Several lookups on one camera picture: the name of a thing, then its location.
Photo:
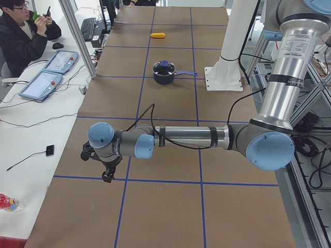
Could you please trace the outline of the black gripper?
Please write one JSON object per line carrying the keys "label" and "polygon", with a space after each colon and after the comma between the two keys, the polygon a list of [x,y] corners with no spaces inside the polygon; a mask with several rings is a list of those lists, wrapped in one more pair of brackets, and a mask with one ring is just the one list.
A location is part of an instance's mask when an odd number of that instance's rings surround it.
{"label": "black gripper", "polygon": [[83,161],[87,161],[88,159],[92,159],[95,161],[101,162],[105,167],[106,170],[102,173],[102,179],[104,182],[111,183],[112,180],[115,178],[116,167],[120,164],[123,157],[117,155],[111,155],[109,158],[100,158],[97,155],[94,148],[86,142],[83,144],[82,152],[80,157]]}

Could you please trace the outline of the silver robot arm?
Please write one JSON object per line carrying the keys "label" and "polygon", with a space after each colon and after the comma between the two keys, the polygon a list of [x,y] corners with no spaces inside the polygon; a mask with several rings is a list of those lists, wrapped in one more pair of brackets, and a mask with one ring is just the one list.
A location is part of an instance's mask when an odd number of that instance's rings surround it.
{"label": "silver robot arm", "polygon": [[293,34],[297,21],[291,19],[294,14],[295,1],[266,1],[264,37],[268,41],[281,41],[284,36]]}
{"label": "silver robot arm", "polygon": [[111,182],[123,156],[148,159],[155,146],[168,143],[189,149],[221,147],[241,153],[254,166],[275,171],[294,156],[290,117],[319,37],[330,29],[330,1],[267,1],[265,33],[282,33],[282,43],[268,78],[261,108],[248,124],[223,127],[173,127],[132,124],[115,130],[106,122],[93,124],[81,159],[105,166]]}

